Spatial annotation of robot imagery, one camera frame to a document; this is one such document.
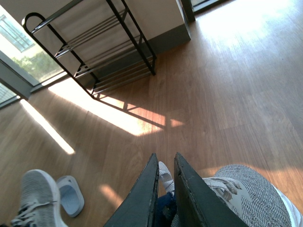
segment knit sneaker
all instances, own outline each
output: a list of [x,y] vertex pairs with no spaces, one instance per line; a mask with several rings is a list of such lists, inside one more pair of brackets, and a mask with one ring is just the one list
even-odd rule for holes
[[60,192],[54,179],[35,169],[22,178],[21,205],[13,227],[67,227],[60,216]]
[[169,169],[163,162],[159,162],[159,180],[162,182],[166,193],[175,194],[175,183],[171,177]]
[[229,165],[203,180],[249,227],[292,226],[276,189],[255,170]]

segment metal shoe rack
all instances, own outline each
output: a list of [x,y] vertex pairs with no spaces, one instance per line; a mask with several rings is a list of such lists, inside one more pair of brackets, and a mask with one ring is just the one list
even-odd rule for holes
[[[140,78],[146,77],[150,74],[155,75],[155,60],[156,55],[152,50],[150,44],[146,40],[142,30],[137,24],[135,18],[133,17],[131,11],[129,10],[126,2],[121,0],[124,9],[118,11],[111,0],[106,0],[110,8],[112,9],[114,15],[102,21],[101,23],[91,27],[82,34],[74,37],[70,41],[65,41],[62,36],[53,28],[51,23],[62,14],[76,6],[83,0],[73,0],[57,12],[53,13],[48,18],[43,17],[39,13],[29,13],[22,21],[22,26],[24,30],[54,59],[67,73],[71,76],[92,98],[97,98],[101,92],[106,90],[115,89],[124,84],[133,82]],[[139,31],[138,36],[133,36],[130,29],[125,23],[125,17],[129,15],[132,22]],[[38,24],[33,30],[29,30],[27,27],[27,21],[31,17],[38,17],[42,22]],[[129,37],[129,40],[122,42],[121,44],[114,46],[106,51],[98,54],[97,56],[89,59],[88,61],[83,61],[77,52],[77,47],[90,41],[91,39],[97,37],[98,35],[109,31],[111,28],[121,25]],[[42,28],[47,27],[50,31],[62,42],[61,48],[57,53],[51,54],[51,52],[35,37],[35,34],[42,30]],[[71,53],[77,61],[79,61],[80,66],[76,72],[71,72],[61,64],[58,59],[65,55],[66,53]],[[98,75],[96,72],[102,70],[106,66],[117,62],[125,57],[130,56],[132,53],[138,52],[141,61],[136,63],[131,63],[130,65],[123,67],[122,69],[110,72],[106,75]],[[80,79],[89,75],[94,81],[93,88],[87,88],[84,86]]]

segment gray knit fabric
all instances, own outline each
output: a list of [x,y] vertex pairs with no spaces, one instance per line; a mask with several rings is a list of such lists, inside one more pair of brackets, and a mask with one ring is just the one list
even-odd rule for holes
[[[54,200],[48,181],[38,171],[29,171],[22,178],[21,206],[28,202],[46,203]],[[53,204],[35,209],[36,226],[54,227]]]
[[[221,168],[214,177],[229,177],[240,181],[250,194],[252,202],[242,197],[242,220],[249,227],[290,227],[287,209],[272,184],[255,170],[243,165]],[[180,227],[176,215],[171,224]]]

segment hardwood floor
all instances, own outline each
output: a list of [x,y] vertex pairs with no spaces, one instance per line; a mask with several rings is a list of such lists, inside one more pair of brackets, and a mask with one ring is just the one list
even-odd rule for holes
[[[263,174],[303,212],[303,3],[234,0],[196,17],[192,40],[160,54],[157,75],[90,99],[71,79],[0,111],[0,222],[17,214],[20,180],[74,176],[85,199],[69,226],[102,226],[151,153],[173,172],[180,152],[203,177],[228,164]],[[160,185],[160,195],[164,189]]]

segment slide sandal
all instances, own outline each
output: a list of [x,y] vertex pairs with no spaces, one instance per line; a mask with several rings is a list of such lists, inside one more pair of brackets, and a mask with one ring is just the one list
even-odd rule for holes
[[77,216],[84,206],[84,198],[77,184],[77,181],[72,176],[63,176],[57,180],[57,185],[60,190],[61,204],[66,213],[71,216]]

